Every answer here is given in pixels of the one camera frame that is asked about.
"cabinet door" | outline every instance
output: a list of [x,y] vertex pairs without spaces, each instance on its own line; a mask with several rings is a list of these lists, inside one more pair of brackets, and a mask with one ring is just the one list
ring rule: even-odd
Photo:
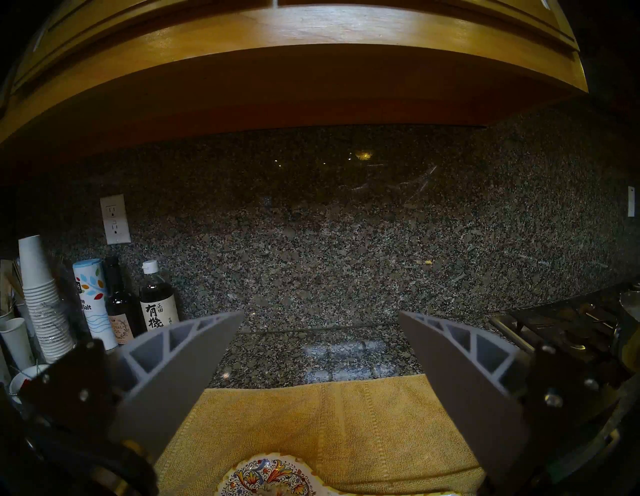
[[131,23],[136,17],[186,0],[66,0],[34,37],[18,67],[13,91],[79,45]]
[[513,24],[537,31],[578,50],[573,31],[557,0],[443,0],[500,17]]
[[265,4],[271,0],[66,0],[33,37],[12,91],[74,51],[152,17],[202,6],[211,14]]
[[[491,17],[501,19],[541,35],[556,45],[563,45],[572,51],[578,50],[573,31],[557,0],[278,0],[279,6],[326,3],[366,4],[425,12],[439,12],[441,9],[438,7],[449,4],[467,11],[480,12],[489,16],[489,21]],[[442,13],[450,17],[456,16],[450,11]],[[472,18],[468,20],[483,23],[480,17],[473,13],[471,15]]]

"light switch plate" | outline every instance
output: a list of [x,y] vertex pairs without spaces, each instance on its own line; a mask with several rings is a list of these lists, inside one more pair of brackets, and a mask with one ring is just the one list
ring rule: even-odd
[[629,210],[627,216],[636,216],[636,189],[633,186],[629,186]]
[[107,244],[131,243],[127,211],[124,208],[124,195],[100,198],[100,208]]

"floral pattern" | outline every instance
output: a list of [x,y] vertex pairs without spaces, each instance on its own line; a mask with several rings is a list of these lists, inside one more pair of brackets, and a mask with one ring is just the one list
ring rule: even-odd
[[85,292],[87,296],[93,296],[94,300],[99,300],[104,296],[104,281],[100,279],[100,267],[95,270],[95,277],[90,276],[87,279],[84,274],[80,274],[80,277],[76,277],[76,284],[80,293]]
[[[214,496],[357,496],[326,485],[299,458],[288,454],[258,454],[229,470]],[[454,492],[412,496],[459,496]]]
[[253,494],[316,496],[316,491],[311,487],[309,477],[294,463],[269,457],[249,461],[236,469],[219,492],[219,496]]

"white bottle cap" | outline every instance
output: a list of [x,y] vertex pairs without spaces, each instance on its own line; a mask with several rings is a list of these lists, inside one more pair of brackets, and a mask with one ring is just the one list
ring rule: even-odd
[[158,261],[157,260],[147,260],[146,262],[142,262],[142,272],[145,274],[155,274],[159,272]]

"dark glass bottle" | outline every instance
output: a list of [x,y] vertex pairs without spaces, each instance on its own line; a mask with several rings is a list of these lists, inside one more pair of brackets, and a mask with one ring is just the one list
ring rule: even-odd
[[104,301],[107,315],[111,321],[113,333],[116,335],[116,341],[118,344],[125,344],[147,331],[142,321],[140,303],[124,288],[118,257],[104,259],[104,274],[111,288],[111,296]]
[[173,288],[160,277],[157,260],[142,264],[145,279],[140,286],[140,307],[148,331],[179,322]]

